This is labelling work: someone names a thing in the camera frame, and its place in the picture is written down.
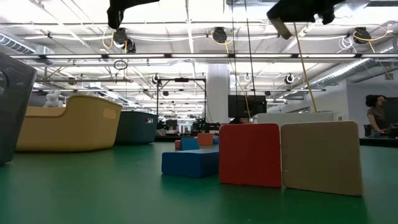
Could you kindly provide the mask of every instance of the white pillar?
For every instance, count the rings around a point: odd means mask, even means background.
[[[228,124],[228,64],[209,64],[206,84],[206,121],[208,123]]]

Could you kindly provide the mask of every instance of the white wall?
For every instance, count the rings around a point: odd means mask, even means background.
[[[326,87],[325,92],[313,92],[315,97],[315,104],[318,111],[332,111],[343,120],[348,119],[348,101],[347,88],[345,80],[340,82],[337,86]],[[305,95],[303,101],[291,100],[288,105],[280,105],[268,109],[268,113],[288,113],[302,108],[310,107],[314,112],[314,107],[311,101],[310,94]]]
[[[358,124],[359,136],[364,137],[365,124],[370,124],[366,113],[368,107],[365,105],[367,95],[384,95],[386,97],[398,97],[398,81],[388,80],[382,82],[384,76],[370,79],[363,83],[347,84],[349,119]]]

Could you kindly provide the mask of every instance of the gray trash can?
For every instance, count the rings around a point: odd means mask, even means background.
[[[0,53],[0,166],[12,160],[36,70]]]

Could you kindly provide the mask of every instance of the blue foam block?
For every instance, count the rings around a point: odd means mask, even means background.
[[[218,173],[218,149],[163,152],[162,172],[186,177],[205,177]]]
[[[213,137],[213,144],[218,144],[218,141],[219,141],[218,137]]]
[[[194,138],[181,138],[180,151],[196,150],[199,148],[199,142]]]

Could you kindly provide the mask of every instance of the yellow tub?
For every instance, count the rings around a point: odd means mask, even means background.
[[[113,146],[122,106],[74,95],[66,108],[28,107],[16,151],[83,152]]]

